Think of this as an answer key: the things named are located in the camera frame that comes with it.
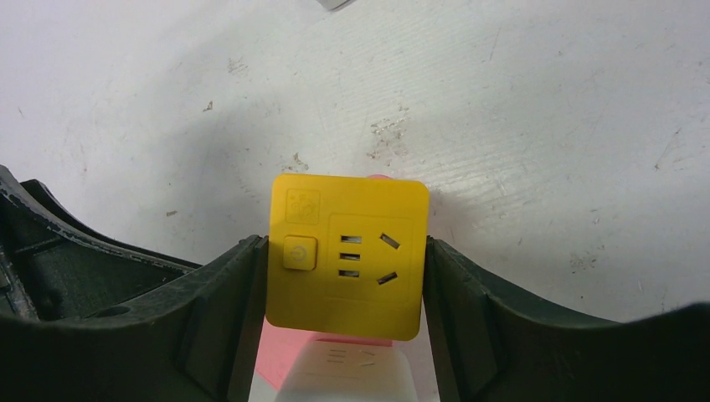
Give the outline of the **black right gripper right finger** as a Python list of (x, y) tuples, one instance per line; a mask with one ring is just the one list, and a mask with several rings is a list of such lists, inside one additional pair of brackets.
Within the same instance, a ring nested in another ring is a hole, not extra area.
[(428, 239), (424, 309), (443, 401), (706, 401), (709, 305), (620, 323), (560, 306)]

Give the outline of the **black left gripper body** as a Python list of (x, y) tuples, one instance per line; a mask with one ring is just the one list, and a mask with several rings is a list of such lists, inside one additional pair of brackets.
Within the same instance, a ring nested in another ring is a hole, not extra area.
[(37, 179), (1, 168), (1, 312), (34, 321), (90, 317), (197, 270), (122, 243), (69, 213)]

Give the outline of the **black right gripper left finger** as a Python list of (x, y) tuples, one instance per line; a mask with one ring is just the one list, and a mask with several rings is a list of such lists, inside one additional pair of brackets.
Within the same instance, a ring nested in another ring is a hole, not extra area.
[(268, 241), (87, 318), (1, 320), (4, 401), (246, 401), (265, 315)]

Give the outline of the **white cube socket with tiger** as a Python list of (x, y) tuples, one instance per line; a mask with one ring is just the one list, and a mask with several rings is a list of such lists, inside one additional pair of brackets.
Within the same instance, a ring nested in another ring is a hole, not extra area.
[(277, 401), (416, 401), (409, 361), (382, 343), (312, 339), (261, 347), (256, 372)]

